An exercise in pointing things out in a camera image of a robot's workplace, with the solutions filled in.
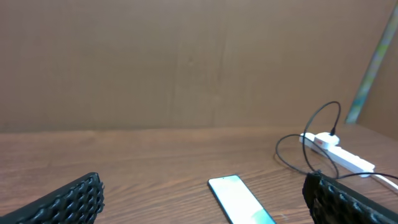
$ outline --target wooden desk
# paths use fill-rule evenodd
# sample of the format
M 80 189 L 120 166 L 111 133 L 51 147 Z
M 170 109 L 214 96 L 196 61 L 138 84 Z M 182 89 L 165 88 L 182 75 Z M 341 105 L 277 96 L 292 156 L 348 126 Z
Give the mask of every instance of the wooden desk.
M 267 127 L 0 134 L 0 215 L 98 172 L 106 205 L 96 223 L 226 223 L 206 182 L 239 174 L 278 223 L 311 223 L 301 193 L 305 176 L 274 159 L 277 140 L 301 132 Z M 360 126 L 340 127 L 338 135 L 344 148 L 377 171 L 397 174 L 397 142 Z M 306 168 L 297 138 L 280 149 Z M 326 159 L 310 155 L 316 168 L 333 174 Z M 398 197 L 374 179 L 341 182 L 398 212 Z

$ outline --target smartphone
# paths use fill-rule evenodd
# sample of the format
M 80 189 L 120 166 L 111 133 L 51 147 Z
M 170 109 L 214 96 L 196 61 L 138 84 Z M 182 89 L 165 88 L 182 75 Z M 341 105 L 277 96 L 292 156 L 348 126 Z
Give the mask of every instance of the smartphone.
M 208 185 L 230 223 L 275 223 L 237 175 L 210 179 Z

